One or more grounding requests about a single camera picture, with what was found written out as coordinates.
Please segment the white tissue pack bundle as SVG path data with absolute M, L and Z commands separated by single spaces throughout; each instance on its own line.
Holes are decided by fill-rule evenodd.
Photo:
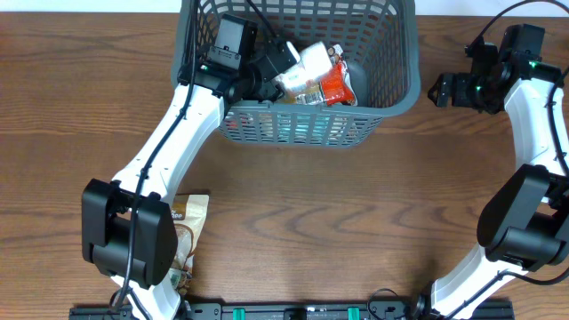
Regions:
M 272 80 L 287 95 L 302 93 L 318 84 L 332 68 L 330 56 L 323 42 L 317 42 L 300 52 L 300 62 Z

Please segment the orange brown cracker package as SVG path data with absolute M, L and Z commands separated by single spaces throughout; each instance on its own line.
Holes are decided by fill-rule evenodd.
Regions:
M 357 96 L 352 88 L 348 64 L 343 57 L 343 49 L 334 44 L 327 49 L 333 65 L 332 69 L 319 80 L 318 84 L 299 93 L 287 93 L 279 103 L 297 105 L 345 105 L 356 106 Z

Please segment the cream pouch with label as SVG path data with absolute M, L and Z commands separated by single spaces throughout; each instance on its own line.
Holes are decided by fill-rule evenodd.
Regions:
M 177 195 L 171 211 L 178 239 L 169 270 L 172 286 L 184 297 L 193 278 L 194 256 L 207 217 L 208 195 Z

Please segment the teal small snack packet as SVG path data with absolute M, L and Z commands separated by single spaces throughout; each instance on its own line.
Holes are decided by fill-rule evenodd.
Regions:
M 322 145 L 330 121 L 330 116 L 279 113 L 276 115 L 276 142 Z

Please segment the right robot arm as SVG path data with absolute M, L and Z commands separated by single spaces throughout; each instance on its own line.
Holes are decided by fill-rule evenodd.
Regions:
M 568 256 L 568 134 L 560 68 L 543 62 L 544 28 L 508 27 L 500 45 L 482 36 L 465 49 L 468 73 L 443 73 L 429 89 L 438 107 L 505 112 L 516 171 L 480 213 L 477 242 L 446 276 L 416 300 L 412 319 L 470 319 L 513 279 Z

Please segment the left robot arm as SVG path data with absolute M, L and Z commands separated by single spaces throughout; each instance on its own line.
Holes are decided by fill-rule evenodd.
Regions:
M 177 85 L 163 119 L 112 181 L 91 180 L 82 194 L 82 254 L 120 288 L 112 301 L 132 303 L 138 319 L 180 319 L 185 306 L 168 275 L 178 247 L 171 214 L 175 193 L 197 151 L 232 104 L 274 99 L 268 86 L 301 57 L 282 38 L 254 50 L 257 25 L 225 14 L 213 44 L 197 43 L 188 22 Z

